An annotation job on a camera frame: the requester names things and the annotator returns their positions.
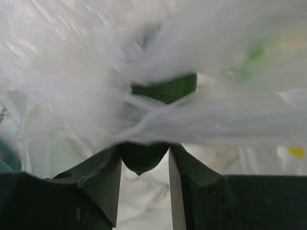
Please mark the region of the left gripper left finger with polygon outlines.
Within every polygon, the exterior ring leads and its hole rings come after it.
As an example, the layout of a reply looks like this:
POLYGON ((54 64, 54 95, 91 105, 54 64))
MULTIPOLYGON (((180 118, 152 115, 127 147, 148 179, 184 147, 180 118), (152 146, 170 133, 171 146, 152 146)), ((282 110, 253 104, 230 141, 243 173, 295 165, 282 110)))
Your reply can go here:
POLYGON ((52 179, 0 175, 3 230, 110 230, 116 226, 121 175, 117 146, 52 179))

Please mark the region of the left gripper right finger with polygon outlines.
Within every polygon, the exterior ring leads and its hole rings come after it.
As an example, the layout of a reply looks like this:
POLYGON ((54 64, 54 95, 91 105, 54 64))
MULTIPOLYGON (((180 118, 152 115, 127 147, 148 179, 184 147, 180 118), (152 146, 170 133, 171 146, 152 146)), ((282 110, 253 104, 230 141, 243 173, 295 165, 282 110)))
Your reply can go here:
POLYGON ((221 175, 182 146, 169 150, 175 230, 304 230, 304 176, 221 175))

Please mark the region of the clear plastic bag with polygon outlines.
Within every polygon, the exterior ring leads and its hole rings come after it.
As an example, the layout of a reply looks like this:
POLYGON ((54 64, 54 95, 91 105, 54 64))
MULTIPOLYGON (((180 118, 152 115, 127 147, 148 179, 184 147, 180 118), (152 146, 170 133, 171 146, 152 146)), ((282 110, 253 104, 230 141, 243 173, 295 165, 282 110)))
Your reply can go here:
POLYGON ((307 177, 304 0, 3 0, 0 100, 21 171, 52 179, 117 146, 171 146, 221 175, 307 177))

